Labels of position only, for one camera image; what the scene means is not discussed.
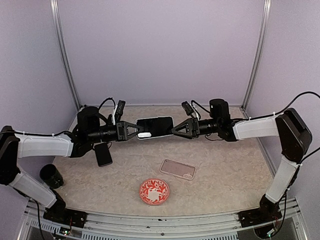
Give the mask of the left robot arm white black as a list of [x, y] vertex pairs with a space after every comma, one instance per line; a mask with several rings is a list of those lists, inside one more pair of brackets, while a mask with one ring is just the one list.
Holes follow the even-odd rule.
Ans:
[[66, 222], [71, 219], [64, 200], [53, 187], [43, 186], [18, 167], [17, 160], [27, 157], [60, 156], [80, 158], [94, 151], [97, 164], [111, 164], [108, 144], [127, 141], [143, 132], [143, 127], [122, 121], [124, 104], [116, 105], [106, 118], [96, 106], [85, 106], [77, 113], [77, 124], [72, 131], [52, 134], [18, 132], [7, 125], [0, 132], [0, 183], [11, 186], [45, 207], [45, 219]]

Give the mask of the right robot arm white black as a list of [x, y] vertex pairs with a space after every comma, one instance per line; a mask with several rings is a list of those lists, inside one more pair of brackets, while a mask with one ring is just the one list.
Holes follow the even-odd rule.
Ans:
[[279, 204], [297, 178], [313, 136], [298, 112], [289, 107], [278, 113], [251, 119], [231, 118], [229, 104], [221, 98], [209, 101], [209, 118], [193, 116], [194, 108], [183, 102], [182, 108], [188, 119], [175, 126], [173, 135], [195, 139], [199, 136], [217, 134], [226, 142], [247, 139], [276, 138], [280, 150], [280, 162], [270, 186], [259, 201], [259, 206], [239, 212], [242, 227], [274, 221], [283, 216]]

